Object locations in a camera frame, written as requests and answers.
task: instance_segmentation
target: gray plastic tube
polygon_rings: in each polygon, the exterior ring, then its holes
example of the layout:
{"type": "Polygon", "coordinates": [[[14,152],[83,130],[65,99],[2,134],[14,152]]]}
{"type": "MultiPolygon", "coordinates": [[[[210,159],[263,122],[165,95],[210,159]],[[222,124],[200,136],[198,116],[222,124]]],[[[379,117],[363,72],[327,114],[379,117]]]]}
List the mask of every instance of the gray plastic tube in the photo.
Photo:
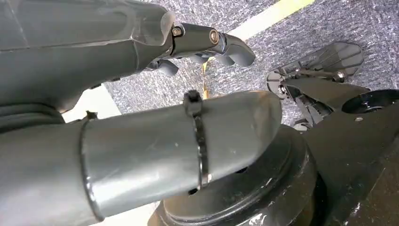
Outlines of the gray plastic tube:
{"type": "MultiPolygon", "coordinates": [[[[281,121],[277,96],[204,101],[211,181],[253,163],[281,121]]],[[[0,134],[0,225],[83,226],[199,185],[192,119],[181,105],[0,134]]]]}
{"type": "MultiPolygon", "coordinates": [[[[205,100],[203,109],[211,180],[253,163],[281,122],[279,99],[265,91],[205,100]]],[[[90,184],[104,217],[199,185],[193,121],[182,105],[93,121],[84,134],[90,184]]]]}

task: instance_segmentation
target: hex bolt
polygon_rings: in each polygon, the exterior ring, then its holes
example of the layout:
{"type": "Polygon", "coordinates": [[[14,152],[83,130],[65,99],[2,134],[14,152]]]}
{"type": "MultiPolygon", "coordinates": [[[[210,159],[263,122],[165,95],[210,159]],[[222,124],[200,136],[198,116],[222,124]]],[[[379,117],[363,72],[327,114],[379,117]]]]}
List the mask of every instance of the hex bolt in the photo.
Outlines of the hex bolt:
{"type": "Polygon", "coordinates": [[[286,88],[283,85],[279,85],[277,91],[279,92],[280,95],[284,95],[287,92],[286,88]]]}
{"type": "Polygon", "coordinates": [[[209,39],[211,40],[212,44],[219,43],[219,32],[217,32],[217,30],[215,30],[215,29],[212,29],[209,32],[209,39]]]}
{"type": "Polygon", "coordinates": [[[344,74],[343,72],[338,72],[337,75],[338,75],[338,77],[339,77],[340,79],[345,78],[345,74],[344,74]]]}
{"type": "Polygon", "coordinates": [[[180,29],[180,27],[174,27],[173,29],[172,29],[172,34],[173,34],[173,36],[179,36],[179,35],[182,35],[182,29],[180,29]]]}

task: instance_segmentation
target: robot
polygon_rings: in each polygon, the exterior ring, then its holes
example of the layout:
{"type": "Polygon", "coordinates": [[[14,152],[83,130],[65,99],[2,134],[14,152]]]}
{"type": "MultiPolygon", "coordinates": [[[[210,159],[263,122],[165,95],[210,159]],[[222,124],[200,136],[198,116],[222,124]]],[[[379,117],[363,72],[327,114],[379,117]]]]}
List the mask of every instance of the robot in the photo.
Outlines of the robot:
{"type": "Polygon", "coordinates": [[[65,123],[82,92],[169,61],[246,67],[240,39],[135,1],[0,3],[0,224],[86,226],[162,200],[149,226],[396,225],[399,90],[344,83],[334,43],[268,73],[269,90],[65,123]],[[281,124],[289,98],[304,119],[281,124]]]}

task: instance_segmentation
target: screw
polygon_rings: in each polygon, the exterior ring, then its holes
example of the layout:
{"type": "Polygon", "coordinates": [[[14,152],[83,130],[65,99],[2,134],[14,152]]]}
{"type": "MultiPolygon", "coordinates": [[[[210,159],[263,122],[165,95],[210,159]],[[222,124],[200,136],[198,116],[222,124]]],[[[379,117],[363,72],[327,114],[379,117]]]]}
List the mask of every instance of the screw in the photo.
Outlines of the screw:
{"type": "Polygon", "coordinates": [[[364,119],[362,117],[356,117],[355,121],[363,121],[364,119]]]}
{"type": "Polygon", "coordinates": [[[338,77],[339,77],[340,79],[345,78],[345,74],[344,74],[343,72],[338,72],[337,75],[338,75],[338,77]]]}
{"type": "Polygon", "coordinates": [[[279,92],[280,95],[284,95],[286,93],[286,88],[282,85],[279,85],[277,91],[279,92]]]}
{"type": "Polygon", "coordinates": [[[174,27],[172,29],[172,34],[173,36],[179,36],[182,34],[182,29],[180,29],[180,27],[174,27]]]}
{"type": "Polygon", "coordinates": [[[212,44],[219,43],[219,32],[217,32],[215,29],[212,29],[209,33],[209,39],[211,40],[212,44]]]}

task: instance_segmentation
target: black cable tie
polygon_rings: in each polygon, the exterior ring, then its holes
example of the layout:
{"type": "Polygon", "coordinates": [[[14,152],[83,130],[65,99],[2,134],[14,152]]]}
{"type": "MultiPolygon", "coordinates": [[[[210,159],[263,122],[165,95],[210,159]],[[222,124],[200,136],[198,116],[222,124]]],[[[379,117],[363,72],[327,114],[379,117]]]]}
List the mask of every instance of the black cable tie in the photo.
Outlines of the black cable tie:
{"type": "Polygon", "coordinates": [[[201,118],[202,98],[198,91],[190,90],[184,94],[183,106],[186,114],[193,118],[195,138],[198,144],[199,160],[199,187],[204,188],[209,183],[209,165],[207,154],[207,143],[205,140],[204,123],[201,118]]]}

